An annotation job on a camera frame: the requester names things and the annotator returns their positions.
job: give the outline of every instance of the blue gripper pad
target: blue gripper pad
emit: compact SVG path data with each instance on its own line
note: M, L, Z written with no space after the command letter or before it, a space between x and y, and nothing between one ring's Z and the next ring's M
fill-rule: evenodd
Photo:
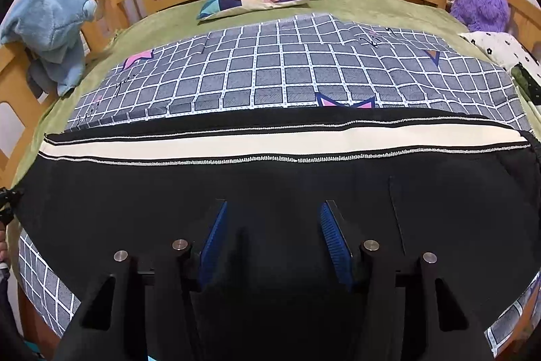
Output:
M226 221L227 202L224 202L200 254L198 281L201 289L212 280L214 275L220 250L226 236Z
M327 203L321 206L319 221L333 261L336 277L348 290L351 290L353 286L352 255Z

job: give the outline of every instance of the metal screw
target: metal screw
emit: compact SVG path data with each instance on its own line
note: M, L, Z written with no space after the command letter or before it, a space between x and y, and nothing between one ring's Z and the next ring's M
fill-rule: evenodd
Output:
M365 240L362 246L364 246L368 251L377 251L379 249L378 242L372 239Z
M115 252L115 260L117 262L123 262L128 257L128 252L121 249L120 251Z
M178 239L172 243L172 247L175 248L177 251L182 251L183 249L186 249L187 246L188 241L184 239Z
M438 257L434 253L423 254L423 260L428 264L434 264L438 261Z

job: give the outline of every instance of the green bed sheet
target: green bed sheet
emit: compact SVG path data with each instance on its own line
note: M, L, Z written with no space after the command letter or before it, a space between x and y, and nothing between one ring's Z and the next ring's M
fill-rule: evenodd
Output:
M18 182L31 166L39 150L43 135L62 132L80 96L97 87L113 66L121 63L130 55L145 49L213 30L256 24L267 20L287 18L296 14L322 12L332 14L341 20L410 28L433 33L445 39L458 53L488 62L486 56L477 47L458 35L458 33L467 32L468 30L446 11L402 0L310 0L306 5L298 7L254 11L239 16L198 23L196 16L203 2L196 1L160 11L120 33L109 48L97 60L87 66L87 75L79 86L72 91L71 95L59 100L43 115L36 127L32 142L19 164L14 183ZM535 133L539 137L541 123L539 123L523 97L521 97L521 101ZM14 221L10 224L8 230L10 254L17 276L18 265L16 259L20 229L20 225Z

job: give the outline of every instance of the gray checkered blanket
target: gray checkered blanket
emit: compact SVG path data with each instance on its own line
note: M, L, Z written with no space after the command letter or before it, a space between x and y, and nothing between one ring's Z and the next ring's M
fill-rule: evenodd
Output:
M228 28L130 57L71 114L67 130L199 112L344 105L422 107L484 115L529 130L503 68L410 29L329 14Z

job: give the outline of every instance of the purple stuffed animal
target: purple stuffed animal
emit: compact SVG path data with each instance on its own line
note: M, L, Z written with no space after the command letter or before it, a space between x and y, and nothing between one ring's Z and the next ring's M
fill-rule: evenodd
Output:
M473 31L503 32L509 22L507 0L454 0L451 16Z

